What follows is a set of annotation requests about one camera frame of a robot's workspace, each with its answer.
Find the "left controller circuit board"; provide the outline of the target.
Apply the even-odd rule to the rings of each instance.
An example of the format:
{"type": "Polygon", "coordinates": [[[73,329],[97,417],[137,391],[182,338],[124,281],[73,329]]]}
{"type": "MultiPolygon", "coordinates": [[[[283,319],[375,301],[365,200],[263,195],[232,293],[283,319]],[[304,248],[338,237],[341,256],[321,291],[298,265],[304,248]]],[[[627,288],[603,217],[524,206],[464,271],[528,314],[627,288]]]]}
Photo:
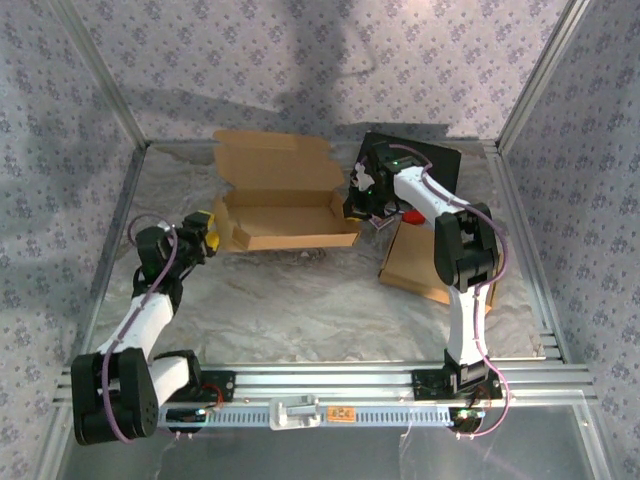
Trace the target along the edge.
{"type": "Polygon", "coordinates": [[[203,408],[171,408],[168,409],[160,426],[172,433],[197,433],[207,423],[208,412],[203,408]]]}

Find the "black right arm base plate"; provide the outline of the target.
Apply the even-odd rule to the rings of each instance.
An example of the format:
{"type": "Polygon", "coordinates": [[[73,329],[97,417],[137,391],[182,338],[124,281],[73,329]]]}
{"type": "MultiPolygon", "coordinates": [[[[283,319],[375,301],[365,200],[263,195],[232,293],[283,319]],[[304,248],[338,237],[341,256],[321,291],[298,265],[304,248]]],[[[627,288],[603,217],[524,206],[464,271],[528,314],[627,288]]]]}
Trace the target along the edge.
{"type": "Polygon", "coordinates": [[[417,401],[470,399],[480,393],[491,400],[503,398],[498,376],[493,372],[460,381],[453,371],[445,368],[413,370],[411,386],[417,401]]]}

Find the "controller circuit board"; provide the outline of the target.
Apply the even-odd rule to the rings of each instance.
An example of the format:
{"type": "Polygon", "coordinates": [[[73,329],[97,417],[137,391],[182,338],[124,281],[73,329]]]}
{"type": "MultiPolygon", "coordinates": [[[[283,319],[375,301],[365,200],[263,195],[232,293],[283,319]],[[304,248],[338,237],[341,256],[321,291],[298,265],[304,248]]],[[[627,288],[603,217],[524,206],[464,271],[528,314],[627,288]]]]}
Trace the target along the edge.
{"type": "Polygon", "coordinates": [[[471,407],[450,408],[449,415],[452,422],[449,427],[451,431],[456,434],[474,435],[481,428],[486,412],[471,407]]]}
{"type": "Polygon", "coordinates": [[[203,408],[171,408],[168,409],[160,426],[172,433],[197,433],[207,423],[208,412],[203,408]]]}

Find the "aluminium side rail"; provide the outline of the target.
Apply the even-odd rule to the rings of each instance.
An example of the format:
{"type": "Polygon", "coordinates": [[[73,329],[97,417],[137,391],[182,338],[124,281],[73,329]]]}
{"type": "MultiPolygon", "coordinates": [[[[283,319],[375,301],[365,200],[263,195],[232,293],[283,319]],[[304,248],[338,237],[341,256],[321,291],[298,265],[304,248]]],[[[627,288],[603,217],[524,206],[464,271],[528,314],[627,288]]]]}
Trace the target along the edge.
{"type": "Polygon", "coordinates": [[[99,310],[108,288],[109,280],[115,264],[117,251],[126,220],[131,208],[140,172],[146,157],[148,144],[136,147],[131,155],[128,169],[123,180],[122,189],[115,206],[114,214],[107,231],[99,262],[89,290],[88,303],[77,324],[78,330],[71,344],[68,365],[78,354],[86,353],[91,345],[99,310]]]}
{"type": "Polygon", "coordinates": [[[550,360],[572,363],[573,359],[563,336],[557,309],[509,165],[500,155],[494,141],[482,140],[481,144],[501,203],[506,209],[508,232],[532,302],[545,356],[550,360]]]}

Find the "aluminium frame post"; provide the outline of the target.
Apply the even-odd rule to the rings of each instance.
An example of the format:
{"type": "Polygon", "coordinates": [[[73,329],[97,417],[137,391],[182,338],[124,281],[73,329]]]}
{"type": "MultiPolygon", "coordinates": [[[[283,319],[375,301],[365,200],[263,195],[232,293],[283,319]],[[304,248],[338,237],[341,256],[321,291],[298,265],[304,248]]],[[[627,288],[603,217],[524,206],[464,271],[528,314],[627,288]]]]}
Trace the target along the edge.
{"type": "Polygon", "coordinates": [[[507,154],[549,84],[593,0],[567,0],[548,41],[495,143],[507,154]]]}
{"type": "Polygon", "coordinates": [[[122,95],[113,75],[103,60],[89,30],[72,0],[48,0],[65,31],[91,73],[106,104],[117,117],[124,132],[136,148],[145,149],[148,141],[122,95]]]}

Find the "white plastic clamp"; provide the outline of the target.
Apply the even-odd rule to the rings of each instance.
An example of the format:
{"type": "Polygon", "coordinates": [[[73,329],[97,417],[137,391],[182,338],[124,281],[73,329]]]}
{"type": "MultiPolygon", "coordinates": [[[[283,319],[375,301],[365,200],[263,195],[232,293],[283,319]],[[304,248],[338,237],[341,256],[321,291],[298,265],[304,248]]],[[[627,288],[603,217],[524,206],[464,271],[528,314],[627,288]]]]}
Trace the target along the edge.
{"type": "Polygon", "coordinates": [[[320,402],[315,395],[273,398],[269,402],[271,430],[315,428],[321,421],[320,402]]]}

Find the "grey metal panel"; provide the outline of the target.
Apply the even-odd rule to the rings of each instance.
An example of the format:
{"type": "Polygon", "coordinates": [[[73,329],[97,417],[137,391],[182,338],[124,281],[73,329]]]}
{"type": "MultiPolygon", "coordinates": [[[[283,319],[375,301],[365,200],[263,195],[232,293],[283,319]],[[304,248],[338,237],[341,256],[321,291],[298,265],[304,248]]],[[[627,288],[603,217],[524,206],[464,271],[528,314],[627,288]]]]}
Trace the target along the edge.
{"type": "Polygon", "coordinates": [[[437,428],[220,429],[72,445],[56,480],[595,480],[568,414],[520,411],[487,437],[437,428]]]}

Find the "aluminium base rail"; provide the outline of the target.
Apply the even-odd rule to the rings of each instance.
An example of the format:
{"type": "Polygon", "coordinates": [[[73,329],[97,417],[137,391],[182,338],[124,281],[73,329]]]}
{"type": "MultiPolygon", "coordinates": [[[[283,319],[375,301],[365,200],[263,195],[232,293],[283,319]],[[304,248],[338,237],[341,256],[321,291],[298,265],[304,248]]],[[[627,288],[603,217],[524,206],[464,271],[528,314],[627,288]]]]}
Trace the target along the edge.
{"type": "MultiPolygon", "coordinates": [[[[498,361],[496,366],[518,405],[596,398],[591,374],[581,364],[515,359],[498,361]]],[[[325,403],[394,403],[413,400],[413,372],[439,368],[427,362],[338,362],[207,365],[203,369],[233,372],[237,403],[305,394],[316,395],[325,403]]]]}

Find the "right controller circuit board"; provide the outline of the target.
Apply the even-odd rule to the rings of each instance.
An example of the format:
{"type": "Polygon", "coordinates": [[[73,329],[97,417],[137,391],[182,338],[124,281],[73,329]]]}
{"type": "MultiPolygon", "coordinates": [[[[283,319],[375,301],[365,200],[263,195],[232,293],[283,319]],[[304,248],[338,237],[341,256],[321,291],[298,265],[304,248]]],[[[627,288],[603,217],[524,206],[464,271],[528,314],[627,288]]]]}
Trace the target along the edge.
{"type": "Polygon", "coordinates": [[[481,428],[486,412],[471,407],[450,408],[449,415],[452,422],[449,427],[451,431],[456,434],[474,435],[481,428]]]}

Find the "black hard case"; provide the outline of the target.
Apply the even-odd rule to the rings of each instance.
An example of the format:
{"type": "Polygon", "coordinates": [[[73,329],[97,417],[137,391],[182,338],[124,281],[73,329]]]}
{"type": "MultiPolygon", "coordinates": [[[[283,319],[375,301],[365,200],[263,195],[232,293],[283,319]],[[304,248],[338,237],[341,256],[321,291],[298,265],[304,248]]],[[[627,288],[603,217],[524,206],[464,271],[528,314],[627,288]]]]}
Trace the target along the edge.
{"type": "Polygon", "coordinates": [[[433,143],[419,142],[377,132],[367,132],[361,143],[358,159],[362,160],[374,144],[381,142],[403,145],[419,151],[432,163],[429,175],[450,193],[456,193],[462,156],[458,150],[433,143]]]}

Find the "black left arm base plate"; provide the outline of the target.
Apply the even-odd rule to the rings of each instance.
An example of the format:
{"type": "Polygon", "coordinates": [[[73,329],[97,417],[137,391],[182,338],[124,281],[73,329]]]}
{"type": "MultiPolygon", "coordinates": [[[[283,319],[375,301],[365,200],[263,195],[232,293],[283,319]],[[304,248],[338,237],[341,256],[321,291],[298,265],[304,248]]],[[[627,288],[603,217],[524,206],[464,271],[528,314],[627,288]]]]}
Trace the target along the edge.
{"type": "Polygon", "coordinates": [[[233,371],[203,371],[193,399],[213,405],[230,403],[234,399],[235,383],[236,373],[233,371]]]}

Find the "brown cardboard mailer box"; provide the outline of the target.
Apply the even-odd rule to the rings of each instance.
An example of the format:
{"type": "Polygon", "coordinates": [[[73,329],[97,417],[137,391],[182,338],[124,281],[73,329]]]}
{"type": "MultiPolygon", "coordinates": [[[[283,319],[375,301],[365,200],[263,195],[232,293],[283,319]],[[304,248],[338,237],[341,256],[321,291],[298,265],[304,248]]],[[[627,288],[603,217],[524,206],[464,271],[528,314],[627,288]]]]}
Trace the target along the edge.
{"type": "Polygon", "coordinates": [[[449,305],[448,287],[436,272],[434,246],[431,229],[401,221],[379,270],[379,282],[449,305]]]}
{"type": "Polygon", "coordinates": [[[231,190],[214,203],[227,252],[353,246],[360,226],[343,214],[344,175],[321,137],[245,130],[214,133],[217,174],[231,190]]]}

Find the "marble pattern table cover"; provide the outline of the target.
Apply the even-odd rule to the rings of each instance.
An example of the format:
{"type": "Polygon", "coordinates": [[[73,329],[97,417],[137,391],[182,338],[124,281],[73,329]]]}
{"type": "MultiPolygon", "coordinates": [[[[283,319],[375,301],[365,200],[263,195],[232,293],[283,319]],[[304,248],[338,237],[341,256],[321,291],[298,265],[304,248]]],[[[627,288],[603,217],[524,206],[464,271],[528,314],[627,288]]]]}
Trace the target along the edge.
{"type": "MultiPolygon", "coordinates": [[[[461,150],[457,192],[486,202],[505,233],[505,213],[489,164],[476,143],[461,150]]],[[[155,213],[179,223],[208,210],[230,186],[217,174],[213,147],[150,147],[127,223],[155,213]]],[[[397,221],[378,232],[366,223],[350,248],[220,253],[184,281],[178,313],[154,354],[191,349],[201,363],[440,361],[449,335],[448,306],[379,283],[397,221]]],[[[126,233],[93,329],[91,349],[115,331],[130,305],[139,265],[126,233]]],[[[492,358],[545,355],[539,321],[517,257],[496,287],[486,319],[492,358]]]]}

